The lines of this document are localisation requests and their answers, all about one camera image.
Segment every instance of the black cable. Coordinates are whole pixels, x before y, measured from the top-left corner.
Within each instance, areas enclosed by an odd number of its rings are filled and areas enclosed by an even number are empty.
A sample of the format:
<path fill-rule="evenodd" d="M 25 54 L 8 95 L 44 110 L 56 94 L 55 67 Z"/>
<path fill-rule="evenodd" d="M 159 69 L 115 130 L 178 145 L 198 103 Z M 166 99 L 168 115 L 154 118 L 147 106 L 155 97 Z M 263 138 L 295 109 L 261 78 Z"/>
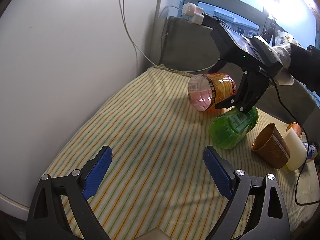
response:
<path fill-rule="evenodd" d="M 263 32 L 264 32 L 264 30 L 265 30 L 264 28 L 266 27 L 268 17 L 269 17 L 269 13 L 267 14 L 266 21 L 264 22 L 264 26 L 263 26 L 262 33 L 261 33 L 261 34 L 263 34 Z"/>
<path fill-rule="evenodd" d="M 277 93 L 277 96 L 278 96 L 278 100 L 279 100 L 279 103 L 283 106 L 283 108 L 292 116 L 292 118 L 300 125 L 300 123 L 298 122 L 298 120 L 294 117 L 294 115 L 290 112 L 290 110 L 284 105 L 284 103 L 282 103 L 281 101 L 281 98 L 280 98 L 280 94 L 279 94 L 279 91 L 278 91 L 278 87 L 277 87 L 277 84 L 275 82 L 275 80 L 268 74 L 266 73 L 267 76 L 271 79 L 273 85 L 275 86 L 275 89 L 276 89 L 276 93 Z M 302 169 L 301 171 L 299 172 L 299 175 L 298 175 L 298 179 L 297 179 L 297 183 L 296 183 L 296 187 L 295 187 L 295 192 L 294 192 L 294 201 L 295 203 L 298 205 L 298 206 L 309 206 L 309 205 L 313 205 L 313 204 L 317 204 L 320 202 L 320 199 L 318 201 L 313 201 L 313 202 L 309 202 L 309 203 L 299 203 L 298 200 L 297 200 L 297 191 L 298 191 L 298 183 L 299 183 L 299 179 L 300 179 L 300 176 L 302 174 L 302 171 L 304 169 L 304 166 L 306 165 L 306 162 L 307 162 L 307 159 L 308 159 L 308 153 L 309 153 L 309 138 L 308 138 L 308 135 L 306 133 L 306 130 L 303 128 L 302 125 L 300 125 L 300 127 L 302 128 L 304 134 L 306 135 L 306 139 L 307 139 L 307 143 L 308 143 L 308 149 L 307 149 L 307 157 L 302 165 Z"/>

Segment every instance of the orange bottle label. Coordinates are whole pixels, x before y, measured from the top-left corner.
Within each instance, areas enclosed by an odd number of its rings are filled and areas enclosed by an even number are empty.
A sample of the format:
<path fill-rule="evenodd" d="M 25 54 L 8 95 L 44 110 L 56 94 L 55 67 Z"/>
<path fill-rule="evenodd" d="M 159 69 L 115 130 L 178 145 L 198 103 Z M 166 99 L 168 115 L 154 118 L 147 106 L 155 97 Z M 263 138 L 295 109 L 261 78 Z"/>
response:
<path fill-rule="evenodd" d="M 208 80 L 212 90 L 210 107 L 236 94 L 236 83 L 229 75 L 213 73 L 202 74 L 202 76 Z"/>

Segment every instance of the cable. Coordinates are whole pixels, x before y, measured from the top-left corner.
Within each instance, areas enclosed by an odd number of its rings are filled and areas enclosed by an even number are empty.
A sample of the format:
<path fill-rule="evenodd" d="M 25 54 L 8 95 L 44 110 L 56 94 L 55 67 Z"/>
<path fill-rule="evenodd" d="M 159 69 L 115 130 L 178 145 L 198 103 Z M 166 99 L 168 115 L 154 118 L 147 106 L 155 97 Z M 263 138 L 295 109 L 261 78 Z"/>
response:
<path fill-rule="evenodd" d="M 160 37 L 160 53 L 161 53 L 161 56 L 162 56 L 162 48 L 163 48 L 163 44 L 162 44 L 163 33 L 164 33 L 164 29 L 165 29 L 167 24 L 168 23 L 167 23 L 167 19 L 166 19 L 166 21 L 164 23 L 164 26 L 163 26 L 163 29 L 162 29 L 161 37 Z"/>
<path fill-rule="evenodd" d="M 278 96 L 278 100 L 279 100 L 279 103 L 283 106 L 283 108 L 292 116 L 292 118 L 300 125 L 300 123 L 298 122 L 298 120 L 294 117 L 294 115 L 289 111 L 289 109 L 284 105 L 284 103 L 282 103 L 281 101 L 281 98 L 280 98 L 280 94 L 279 94 L 279 90 L 278 90 L 278 87 L 277 87 L 277 84 L 275 82 L 275 80 L 266 72 L 267 76 L 271 79 L 273 85 L 275 86 L 275 89 L 276 89 L 276 93 L 277 93 L 277 96 Z M 306 133 L 306 130 L 303 128 L 302 125 L 300 125 L 300 127 L 302 128 L 304 134 L 306 135 L 306 139 L 307 139 L 307 144 L 308 144 L 308 149 L 307 149 L 307 157 L 302 165 L 302 168 L 301 168 L 301 171 L 299 172 L 299 175 L 298 175 L 298 179 L 297 179 L 297 183 L 296 183 L 296 187 L 295 187 L 295 192 L 294 192 L 294 201 L 296 203 L 296 205 L 298 206 L 309 206 L 309 205 L 313 205 L 313 204 L 317 204 L 320 202 L 320 199 L 318 201 L 313 201 L 313 202 L 309 202 L 309 203 L 299 203 L 298 200 L 297 200 L 297 191 L 298 191 L 298 183 L 299 183 L 299 179 L 300 179 L 300 176 L 302 174 L 302 171 L 304 169 L 304 166 L 306 165 L 306 162 L 307 162 L 307 159 L 308 159 L 308 153 L 309 153 L 309 138 L 308 138 L 308 135 Z"/>
<path fill-rule="evenodd" d="M 126 25 L 126 22 L 125 22 L 125 15 L 124 15 L 124 0 L 122 0 L 122 21 L 124 22 L 124 24 Z M 136 70 L 137 70 L 137 74 L 138 74 L 138 71 L 139 71 L 139 62 L 138 62 L 138 53 L 137 53 L 137 49 L 135 47 L 134 44 L 132 44 L 133 48 L 134 48 L 134 52 L 136 54 Z"/>
<path fill-rule="evenodd" d="M 209 69 L 209 68 L 212 68 L 214 65 L 215 65 L 215 63 L 212 64 L 210 67 L 207 67 L 207 68 L 204 68 L 204 69 L 184 71 L 184 72 L 199 72 L 199 71 L 204 71 L 204 70 L 207 70 L 207 69 Z"/>
<path fill-rule="evenodd" d="M 264 33 L 264 30 L 265 30 L 265 27 L 266 27 L 266 23 L 267 23 L 268 18 L 269 18 L 269 13 L 267 14 L 266 21 L 264 22 L 264 26 L 263 26 L 261 35 L 263 35 L 263 33 Z"/>
<path fill-rule="evenodd" d="M 132 45 L 135 46 L 137 48 L 138 51 L 141 52 L 141 54 L 154 66 L 157 66 L 156 64 L 154 64 L 143 52 L 141 49 L 138 48 L 138 46 L 134 43 L 134 41 L 132 40 L 130 34 L 129 34 L 129 31 L 128 31 L 128 28 L 127 28 L 127 24 L 125 22 L 125 16 L 124 16 L 124 11 L 122 10 L 122 5 L 121 5 L 121 0 L 118 0 L 119 1 L 119 6 L 120 6 L 120 12 L 121 12 L 121 18 L 122 18 L 122 22 L 123 22 L 123 25 L 124 25 L 124 29 L 125 29 L 125 32 L 127 33 L 128 35 L 128 38 L 129 40 L 131 41 Z"/>
<path fill-rule="evenodd" d="M 121 18 L 122 18 L 122 22 L 123 22 L 123 25 L 124 25 L 124 29 L 125 29 L 125 32 L 127 33 L 128 35 L 128 38 L 129 40 L 131 41 L 133 47 L 134 47 L 134 50 L 136 52 L 136 63 L 137 63 L 137 68 L 138 68 L 138 54 L 137 54 L 137 49 L 138 51 L 141 52 L 141 54 L 154 66 L 158 66 L 157 64 L 153 63 L 143 52 L 141 49 L 138 48 L 138 46 L 134 43 L 134 41 L 132 40 L 130 34 L 129 34 L 129 31 L 128 31 L 128 28 L 127 28 L 127 24 L 126 24 L 126 21 L 125 21 L 125 14 L 124 14 L 124 0 L 122 0 L 122 4 L 121 4 L 121 0 L 118 0 L 119 1 L 119 6 L 120 6 L 120 12 L 121 12 Z M 162 12 L 161 14 L 163 13 L 164 9 L 165 8 L 169 8 L 169 7 L 173 7 L 173 8 L 176 8 L 176 9 L 179 9 L 179 10 L 182 10 L 181 8 L 179 7 L 176 7 L 176 6 L 173 6 L 173 5 L 170 5 L 170 6 L 166 6 L 162 9 Z M 203 70 L 207 70 L 209 68 L 211 68 L 213 65 L 211 65 L 210 67 L 208 68 L 204 68 L 204 69 L 200 69 L 200 70 L 191 70 L 191 71 L 184 71 L 184 72 L 199 72 L 199 71 L 203 71 Z"/>
<path fill-rule="evenodd" d="M 161 13 L 160 13 L 160 15 L 159 15 L 159 18 L 161 18 L 164 10 L 167 9 L 167 8 L 169 8 L 169 7 L 173 7 L 173 8 L 176 8 L 176 9 L 178 9 L 178 10 L 182 10 L 182 8 L 179 8 L 179 7 L 176 7 L 176 6 L 173 6 L 173 5 L 165 6 L 165 7 L 162 9 L 162 11 L 161 11 Z"/>

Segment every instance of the small bottle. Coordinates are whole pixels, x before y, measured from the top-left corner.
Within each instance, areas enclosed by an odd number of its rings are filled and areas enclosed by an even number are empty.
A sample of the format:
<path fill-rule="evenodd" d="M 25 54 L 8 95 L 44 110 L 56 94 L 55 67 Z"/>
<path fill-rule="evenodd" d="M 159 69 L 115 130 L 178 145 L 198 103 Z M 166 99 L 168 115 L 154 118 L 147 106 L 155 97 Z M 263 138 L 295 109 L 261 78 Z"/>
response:
<path fill-rule="evenodd" d="M 237 108 L 215 117 L 211 121 L 209 133 L 216 148 L 232 149 L 251 131 L 258 122 L 257 108 L 249 113 L 241 113 Z"/>
<path fill-rule="evenodd" d="M 308 150 L 308 143 L 307 142 L 302 142 L 304 147 Z M 318 155 L 316 147 L 312 144 L 309 144 L 309 152 L 307 156 L 307 163 L 310 163 L 313 161 L 313 159 Z"/>
<path fill-rule="evenodd" d="M 188 83 L 190 103 L 198 111 L 205 111 L 235 94 L 236 83 L 224 73 L 194 75 Z"/>

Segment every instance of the white glove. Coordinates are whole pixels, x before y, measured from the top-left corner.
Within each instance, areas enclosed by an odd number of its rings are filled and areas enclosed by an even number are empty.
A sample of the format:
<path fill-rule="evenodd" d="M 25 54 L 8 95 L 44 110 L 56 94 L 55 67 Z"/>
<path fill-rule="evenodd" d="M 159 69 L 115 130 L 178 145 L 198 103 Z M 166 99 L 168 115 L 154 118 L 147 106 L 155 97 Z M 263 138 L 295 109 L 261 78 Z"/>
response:
<path fill-rule="evenodd" d="M 280 86 L 293 85 L 293 76 L 288 71 L 291 63 L 291 44 L 272 47 L 272 49 L 278 54 L 284 66 L 281 70 L 279 70 L 275 78 L 275 82 Z"/>

